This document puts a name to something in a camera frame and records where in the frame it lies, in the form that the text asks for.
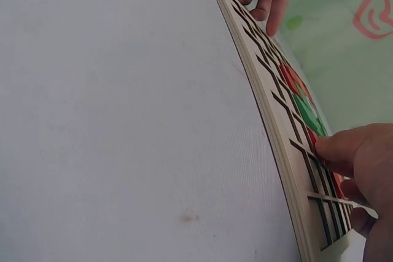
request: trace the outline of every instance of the red piece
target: red piece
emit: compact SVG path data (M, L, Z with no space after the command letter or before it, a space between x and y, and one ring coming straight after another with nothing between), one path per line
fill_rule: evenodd
M341 190L341 187L340 187L341 182L344 180L344 178L341 175L337 174L337 173L333 173L333 179L332 180L333 180L334 188L335 188L335 191L336 191L336 194L337 194L337 198L339 198L339 199L346 199L346 197L345 197L345 195L344 195L344 193L343 193L343 191Z
M301 94L299 92L299 89L297 89L296 83L294 82L294 80L289 72L289 68L287 66L284 66L283 64L281 64L280 70L281 70L281 72L282 72L282 74L288 84L289 89L300 98Z
M308 131L309 138L311 139L311 143L313 144L313 149L315 151L315 143L317 142L319 137L313 130L309 129L308 127L307 127L307 131Z
M307 86L305 85L305 83L302 81L302 79L299 77L299 75L295 72L295 70L293 70L291 67L287 67L290 76L292 77L292 80L294 82L296 82L299 87L303 90L303 92L307 95L307 97L309 98L309 100L314 104L313 98L311 97L310 92L307 89Z

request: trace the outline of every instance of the wooden board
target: wooden board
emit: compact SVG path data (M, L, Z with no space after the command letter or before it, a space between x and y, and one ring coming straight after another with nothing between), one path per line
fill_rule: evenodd
M327 135L315 98L283 52L237 0L217 0L267 130L302 261L334 261L348 246L353 203L314 151Z

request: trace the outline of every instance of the green background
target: green background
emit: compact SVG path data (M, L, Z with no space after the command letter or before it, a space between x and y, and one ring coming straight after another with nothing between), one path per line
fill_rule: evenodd
M281 28L333 132L393 122L393 35L376 40L358 31L352 20L362 1L290 0ZM378 16L384 2L370 7ZM393 29L374 20L381 32Z

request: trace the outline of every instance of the white fabric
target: white fabric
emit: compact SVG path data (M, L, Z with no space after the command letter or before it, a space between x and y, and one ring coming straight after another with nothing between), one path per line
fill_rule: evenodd
M0 261L298 261L215 0L0 0Z

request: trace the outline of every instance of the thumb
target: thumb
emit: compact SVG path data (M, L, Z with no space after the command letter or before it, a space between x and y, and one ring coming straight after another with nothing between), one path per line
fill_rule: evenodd
M355 208L351 214L351 223L359 234L365 238L368 237L370 230L372 229L376 219L370 216L367 211L363 208Z

